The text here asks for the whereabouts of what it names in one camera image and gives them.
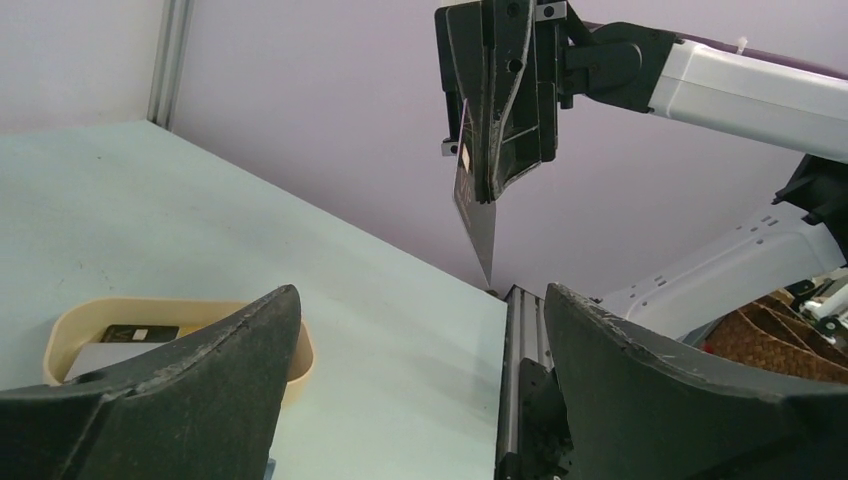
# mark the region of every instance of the black plastic part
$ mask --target black plastic part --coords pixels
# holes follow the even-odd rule
[[[545,321],[583,478],[845,478],[848,386],[729,362],[559,285]]]
[[[586,94],[600,103],[649,113],[677,35],[631,23],[604,25],[591,35],[595,45],[566,50],[570,83],[563,82],[563,95]]]
[[[565,402],[556,374],[525,358],[519,365],[518,453],[522,479],[565,478],[561,465],[572,450]]]
[[[557,103],[571,108],[574,95],[585,94],[649,112],[678,41],[674,33],[628,23],[590,31],[570,4],[564,19],[536,22],[537,4],[546,3],[553,2],[482,0],[436,11],[445,142],[468,145],[476,202],[494,202],[511,182],[556,158]],[[465,134],[463,108],[472,126]]]
[[[835,315],[819,319],[814,328],[822,335],[831,338],[837,334],[844,336],[847,330]]]
[[[810,225],[824,223],[848,258],[848,165],[806,155],[775,197],[806,210]]]
[[[436,11],[445,141],[470,146],[480,203],[495,201],[511,181],[556,155],[562,22],[537,25],[535,6],[532,0],[483,0]],[[472,126],[465,139],[457,127],[463,105]]]
[[[789,285],[784,289],[792,295],[792,303],[789,305],[789,308],[795,312],[800,312],[804,302],[820,296],[822,292],[833,286],[834,283],[835,281],[829,278],[819,286],[816,286],[812,280],[801,280],[798,283]]]
[[[299,333],[282,287],[72,383],[0,392],[0,476],[259,480]]]
[[[521,458],[517,453],[509,452],[501,458],[495,467],[496,480],[523,480],[521,476]]]

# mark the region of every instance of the white wall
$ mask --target white wall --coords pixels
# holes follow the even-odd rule
[[[145,118],[163,4],[0,1],[0,132]]]
[[[199,2],[175,131],[470,283],[451,202],[437,1]],[[627,20],[848,69],[839,0],[593,0]],[[601,295],[733,228],[800,154],[578,101],[559,157],[499,202],[495,287]]]

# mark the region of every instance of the tan tray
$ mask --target tan tray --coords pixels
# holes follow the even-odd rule
[[[159,298],[102,298],[67,311],[53,325],[44,352],[44,383],[61,385],[80,349],[98,341],[106,328],[114,324],[206,326],[247,305],[243,302],[211,302]],[[303,393],[312,373],[315,353],[306,323],[301,322],[294,358],[289,367],[283,407],[291,405]]]

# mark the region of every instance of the table surface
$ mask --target table surface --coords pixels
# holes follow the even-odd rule
[[[147,122],[0,137],[0,219],[0,388],[41,383],[53,322],[93,298],[290,283],[317,358],[276,478],[492,478],[506,304],[486,293]]]

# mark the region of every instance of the wicker basket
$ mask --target wicker basket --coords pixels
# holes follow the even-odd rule
[[[750,367],[848,384],[848,356],[774,295],[727,315],[707,337],[705,349]]]

